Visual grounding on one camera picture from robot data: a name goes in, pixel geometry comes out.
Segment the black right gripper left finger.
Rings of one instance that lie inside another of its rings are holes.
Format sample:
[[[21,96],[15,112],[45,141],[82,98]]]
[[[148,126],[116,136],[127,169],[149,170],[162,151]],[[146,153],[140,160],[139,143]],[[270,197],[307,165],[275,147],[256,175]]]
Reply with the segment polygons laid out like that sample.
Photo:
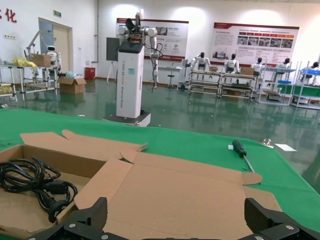
[[[73,211],[61,223],[27,237],[28,240],[123,240],[122,236],[104,232],[108,218],[108,201],[100,197],[91,207]]]

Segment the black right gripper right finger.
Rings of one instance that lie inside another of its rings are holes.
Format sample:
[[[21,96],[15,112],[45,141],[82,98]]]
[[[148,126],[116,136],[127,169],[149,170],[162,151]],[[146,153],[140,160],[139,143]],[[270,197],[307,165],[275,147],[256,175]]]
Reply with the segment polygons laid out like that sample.
[[[320,233],[309,229],[286,213],[260,205],[253,198],[244,201],[244,219],[252,231],[245,240],[318,240]]]

